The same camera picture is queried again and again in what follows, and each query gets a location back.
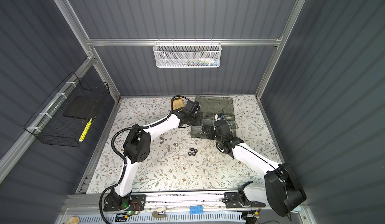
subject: light blue object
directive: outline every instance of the light blue object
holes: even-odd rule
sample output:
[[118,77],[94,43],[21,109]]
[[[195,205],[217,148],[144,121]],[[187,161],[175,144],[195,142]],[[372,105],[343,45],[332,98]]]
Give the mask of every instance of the light blue object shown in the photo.
[[191,214],[202,214],[203,206],[191,206],[190,207],[190,215]]

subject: black wire basket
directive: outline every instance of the black wire basket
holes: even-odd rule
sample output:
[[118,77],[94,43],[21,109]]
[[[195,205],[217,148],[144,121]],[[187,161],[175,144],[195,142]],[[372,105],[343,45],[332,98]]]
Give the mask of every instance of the black wire basket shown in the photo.
[[57,95],[49,109],[38,114],[39,121],[31,118],[24,129],[43,144],[80,147],[109,95],[108,84],[76,78]]

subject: black mounting plate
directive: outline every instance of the black mounting plate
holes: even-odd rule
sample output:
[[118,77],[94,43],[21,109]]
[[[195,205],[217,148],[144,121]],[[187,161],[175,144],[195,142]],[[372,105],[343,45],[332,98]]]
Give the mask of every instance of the black mounting plate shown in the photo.
[[[243,207],[240,203],[239,203],[239,200],[241,199],[241,197],[239,196],[239,193],[237,192],[230,192],[230,193],[224,193],[224,198],[227,198],[229,199],[230,201],[229,202],[226,202],[226,208],[240,208],[240,207]],[[262,203],[262,202],[257,202],[257,201],[253,201],[251,203],[251,207],[265,207],[266,204],[265,203]]]
[[[140,210],[144,210],[144,205],[146,204],[146,195],[131,195],[131,202],[137,202],[139,204]],[[108,204],[104,204],[103,211],[119,211],[118,205],[112,200],[110,195],[107,195],[105,198],[105,202],[108,202]],[[130,207],[126,211],[133,211],[134,206],[130,205]],[[135,204],[135,211],[139,211],[138,205]]]

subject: floral tablecloth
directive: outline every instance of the floral tablecloth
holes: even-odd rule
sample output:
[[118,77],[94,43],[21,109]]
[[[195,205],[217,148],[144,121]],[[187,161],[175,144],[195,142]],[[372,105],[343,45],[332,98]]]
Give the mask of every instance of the floral tablecloth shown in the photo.
[[[237,136],[260,154],[281,163],[255,96],[227,97],[233,98]],[[121,101],[87,193],[101,193],[118,180],[123,161],[111,149],[112,136],[122,128],[149,124],[166,116],[171,105],[170,98],[126,98]],[[190,128],[176,128],[152,140],[150,154],[135,176],[133,191],[233,188],[250,180],[261,183],[261,177],[247,166],[220,153],[214,140],[192,139],[189,132]],[[118,150],[123,151],[127,135],[125,132],[116,139]],[[187,154],[191,147],[198,149],[196,156]]]

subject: robotic arm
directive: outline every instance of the robotic arm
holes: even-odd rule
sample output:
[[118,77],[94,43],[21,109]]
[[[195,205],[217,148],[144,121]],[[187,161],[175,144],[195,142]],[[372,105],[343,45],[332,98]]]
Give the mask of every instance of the robotic arm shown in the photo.
[[[114,135],[111,140],[112,149],[123,158],[125,164],[121,170],[118,183],[102,193],[99,203],[100,211],[102,210],[103,194],[108,189],[111,189],[107,196],[108,200],[114,202],[119,210],[124,211],[129,208],[132,182],[140,163],[149,155],[151,139],[185,124],[200,126],[201,116],[197,115],[199,107],[198,102],[188,99],[185,107],[176,110],[172,110],[171,104],[171,111],[168,116],[142,127],[134,125],[120,130]],[[247,185],[243,186],[241,193],[245,199],[249,202],[268,202],[272,209],[281,216],[285,216],[306,199],[305,192],[289,165],[280,165],[271,161],[249,148],[240,138],[233,137],[223,113],[216,115],[214,125],[202,126],[202,133],[208,139],[216,140],[217,149],[243,162],[259,176],[264,176],[266,188],[254,183],[247,183]],[[116,150],[113,142],[117,135],[126,130],[130,130],[130,132],[123,144],[124,151],[121,154]]]

